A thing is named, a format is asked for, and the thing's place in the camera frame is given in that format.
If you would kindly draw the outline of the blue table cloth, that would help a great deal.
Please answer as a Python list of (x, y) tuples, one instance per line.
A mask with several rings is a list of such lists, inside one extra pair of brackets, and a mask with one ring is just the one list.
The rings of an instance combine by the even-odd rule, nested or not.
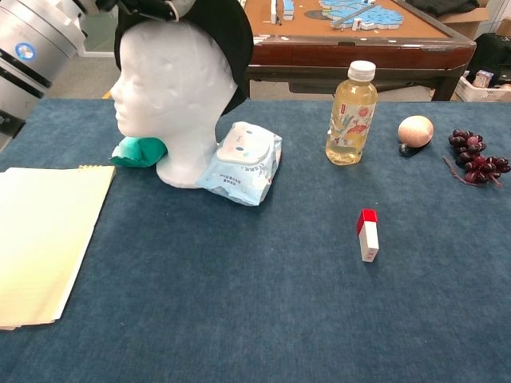
[[(283, 139), (258, 207), (117, 169), (61, 319), (0, 332), (0, 383), (511, 383), (511, 174), (470, 187), (442, 159), (463, 128), (511, 160), (511, 103), (381, 103), (347, 167), (330, 113), (248, 101), (219, 122)], [(401, 156), (415, 115), (434, 136)]]

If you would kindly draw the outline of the pale yellow notepad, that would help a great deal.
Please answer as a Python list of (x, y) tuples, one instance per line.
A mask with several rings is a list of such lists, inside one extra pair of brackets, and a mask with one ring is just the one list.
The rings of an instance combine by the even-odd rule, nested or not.
[(114, 175), (97, 165), (0, 172), (0, 330), (61, 317)]

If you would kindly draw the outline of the cardboard box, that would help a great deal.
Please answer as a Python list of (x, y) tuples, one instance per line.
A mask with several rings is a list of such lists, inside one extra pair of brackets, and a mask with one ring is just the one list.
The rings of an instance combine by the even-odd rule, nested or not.
[(478, 7), (466, 13), (446, 14), (438, 20), (473, 40), (476, 37), (480, 24), (489, 20), (489, 11), (486, 7)]

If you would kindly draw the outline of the black cloth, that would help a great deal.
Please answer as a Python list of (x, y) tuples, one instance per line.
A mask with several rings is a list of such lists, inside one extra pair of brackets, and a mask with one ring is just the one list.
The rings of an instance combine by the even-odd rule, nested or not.
[(405, 0), (406, 3), (436, 18), (447, 14), (462, 14), (480, 6), (478, 0)]

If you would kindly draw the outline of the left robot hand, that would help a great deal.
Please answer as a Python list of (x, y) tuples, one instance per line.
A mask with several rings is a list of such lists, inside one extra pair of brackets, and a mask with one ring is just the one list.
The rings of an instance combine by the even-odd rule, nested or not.
[(178, 21), (196, 0), (72, 0), (85, 14), (109, 12), (114, 7), (127, 14), (164, 21)]

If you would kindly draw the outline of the black baseball cap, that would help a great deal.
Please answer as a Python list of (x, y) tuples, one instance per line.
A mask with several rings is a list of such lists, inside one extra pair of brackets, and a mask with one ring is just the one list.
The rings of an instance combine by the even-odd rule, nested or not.
[[(152, 18), (127, 14), (118, 9), (118, 21), (114, 38), (114, 57), (121, 65), (120, 43), (128, 29)], [(248, 97), (246, 72), (254, 49), (253, 34), (248, 16), (239, 0), (196, 0), (193, 7), (178, 21), (186, 21), (207, 33), (221, 48), (237, 85), (232, 99), (224, 109), (227, 114), (241, 105)]]

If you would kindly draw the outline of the wooden mahjong table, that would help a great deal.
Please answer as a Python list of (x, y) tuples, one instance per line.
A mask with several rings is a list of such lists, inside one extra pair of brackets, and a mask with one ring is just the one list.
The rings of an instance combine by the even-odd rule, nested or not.
[(319, 0), (294, 0), (292, 21), (271, 24), (271, 0), (245, 0), (244, 11), (255, 38), (247, 77), (251, 81), (284, 82), (295, 93), (332, 93), (346, 79), (351, 62), (376, 65), (374, 83), (422, 85), (433, 99), (447, 101), (465, 72), (475, 43), (404, 0), (377, 0), (404, 16), (398, 29), (335, 30), (323, 18)]

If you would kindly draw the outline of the yellow tea drink bottle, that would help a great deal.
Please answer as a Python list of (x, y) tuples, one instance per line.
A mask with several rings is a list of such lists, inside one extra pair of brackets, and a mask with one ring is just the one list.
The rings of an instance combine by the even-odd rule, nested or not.
[(378, 93), (372, 84), (376, 65), (353, 61), (337, 86), (327, 130), (325, 153), (338, 166), (357, 164), (369, 135)]

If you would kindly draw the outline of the red and white small box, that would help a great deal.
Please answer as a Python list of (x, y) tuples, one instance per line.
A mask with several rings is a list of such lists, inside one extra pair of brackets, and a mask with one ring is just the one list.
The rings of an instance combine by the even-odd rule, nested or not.
[(363, 262), (372, 263), (378, 253), (378, 217), (374, 209), (362, 209), (357, 221), (357, 235)]

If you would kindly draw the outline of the beige egg-shaped ball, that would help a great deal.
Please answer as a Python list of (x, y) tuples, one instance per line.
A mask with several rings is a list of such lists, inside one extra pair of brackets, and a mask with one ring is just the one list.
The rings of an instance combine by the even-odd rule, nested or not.
[(434, 125), (425, 116), (409, 116), (398, 126), (401, 156), (415, 156), (423, 150), (434, 136)]

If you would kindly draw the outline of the glass partition panel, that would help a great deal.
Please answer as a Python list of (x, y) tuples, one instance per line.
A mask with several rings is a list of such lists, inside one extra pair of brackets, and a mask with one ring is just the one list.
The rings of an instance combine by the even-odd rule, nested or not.
[(113, 57), (114, 34), (117, 26), (117, 12), (86, 16), (80, 19), (80, 26), (87, 35), (79, 49), (81, 57)]

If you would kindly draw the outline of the white foam mannequin head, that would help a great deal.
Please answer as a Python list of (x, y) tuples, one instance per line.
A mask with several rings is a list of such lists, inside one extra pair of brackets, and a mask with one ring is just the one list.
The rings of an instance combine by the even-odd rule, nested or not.
[(168, 150), (156, 173), (195, 188), (217, 148), (216, 124), (237, 90), (227, 58), (188, 22), (149, 21), (126, 31), (112, 88), (121, 134), (157, 138)]

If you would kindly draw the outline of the dark purple grape bunch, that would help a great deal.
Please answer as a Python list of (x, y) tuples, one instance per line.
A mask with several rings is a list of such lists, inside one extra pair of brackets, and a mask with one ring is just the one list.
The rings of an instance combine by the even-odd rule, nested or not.
[(500, 177), (511, 172), (511, 161), (503, 156), (486, 156), (484, 138), (471, 131), (454, 129), (448, 137), (454, 153), (454, 164), (442, 157), (451, 175), (469, 186), (493, 183), (500, 188)]

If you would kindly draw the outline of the white plastic crate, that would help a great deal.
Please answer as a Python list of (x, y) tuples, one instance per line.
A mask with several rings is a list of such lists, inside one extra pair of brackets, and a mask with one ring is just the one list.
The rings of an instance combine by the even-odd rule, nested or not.
[(464, 102), (511, 102), (511, 86), (478, 88), (469, 83), (465, 77), (460, 77), (454, 92)]

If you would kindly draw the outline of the small drink carton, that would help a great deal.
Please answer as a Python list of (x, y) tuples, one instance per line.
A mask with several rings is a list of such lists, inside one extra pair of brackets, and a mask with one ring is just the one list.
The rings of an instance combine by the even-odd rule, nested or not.
[(493, 73), (485, 70), (479, 70), (475, 74), (472, 85), (481, 89), (488, 88), (492, 78)]

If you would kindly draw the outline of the green crumpled bag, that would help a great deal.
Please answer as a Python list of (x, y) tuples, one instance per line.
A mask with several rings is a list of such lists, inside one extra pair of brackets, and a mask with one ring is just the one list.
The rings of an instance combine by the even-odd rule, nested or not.
[(114, 148), (109, 161), (127, 168), (149, 168), (168, 153), (164, 143), (152, 137), (125, 137)]

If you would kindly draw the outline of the black bag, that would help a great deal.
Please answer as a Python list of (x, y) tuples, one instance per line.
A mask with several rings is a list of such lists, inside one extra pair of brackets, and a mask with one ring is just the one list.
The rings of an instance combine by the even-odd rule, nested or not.
[(490, 87), (497, 84), (502, 69), (511, 69), (511, 37), (500, 36), (495, 33), (485, 33), (475, 40), (477, 46), (468, 64), (469, 71), (466, 77), (473, 82), (478, 71), (492, 73)]

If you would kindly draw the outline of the light blue wet wipes pack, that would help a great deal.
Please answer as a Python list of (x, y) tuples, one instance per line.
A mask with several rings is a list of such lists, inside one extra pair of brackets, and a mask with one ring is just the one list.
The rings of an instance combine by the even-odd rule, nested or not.
[(196, 185), (236, 203), (260, 205), (279, 167), (282, 138), (245, 121), (234, 123)]

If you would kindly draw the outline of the blue mahjong tile cluster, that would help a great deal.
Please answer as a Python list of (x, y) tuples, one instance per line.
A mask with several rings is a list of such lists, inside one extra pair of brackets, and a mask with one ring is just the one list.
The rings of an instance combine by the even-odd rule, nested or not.
[(404, 22), (396, 10), (379, 5), (376, 0), (320, 0), (321, 14), (334, 29), (392, 30)]

